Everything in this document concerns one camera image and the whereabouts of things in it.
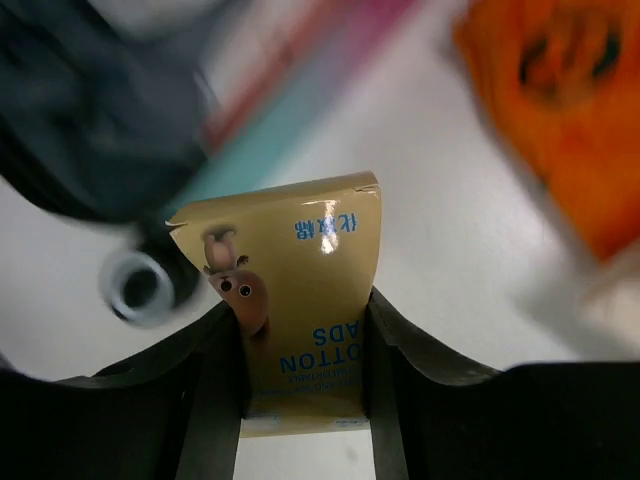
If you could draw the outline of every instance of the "white surface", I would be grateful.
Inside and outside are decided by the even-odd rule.
[[[384,196],[377,287],[409,319],[494,367],[624,358],[574,316],[595,264],[492,140],[448,56],[447,0],[409,15],[265,186],[371,169]],[[97,293],[122,232],[48,216],[0,186],[0,351],[44,378],[91,374],[198,318],[122,324]],[[241,441],[238,479],[371,479],[362,432]]]

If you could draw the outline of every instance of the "cartoon animal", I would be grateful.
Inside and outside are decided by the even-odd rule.
[[[258,274],[238,269],[247,263],[248,257],[236,257],[232,239],[231,230],[221,236],[205,236],[204,254],[208,265],[204,270],[209,275],[209,284],[233,310],[242,335],[264,346],[270,330],[267,287]]]

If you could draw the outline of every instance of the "black logo on orange bag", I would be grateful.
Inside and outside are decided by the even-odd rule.
[[[566,105],[591,95],[620,58],[617,22],[602,10],[558,10],[528,43],[520,84],[536,98]]]

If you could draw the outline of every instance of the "cartoon eye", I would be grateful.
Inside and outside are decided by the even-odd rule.
[[[241,297],[248,297],[251,295],[251,287],[249,285],[242,285],[238,291],[240,292]]]

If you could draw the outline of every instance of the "orange bag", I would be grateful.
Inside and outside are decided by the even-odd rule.
[[[454,30],[498,129],[594,253],[640,238],[640,0],[479,0]]]

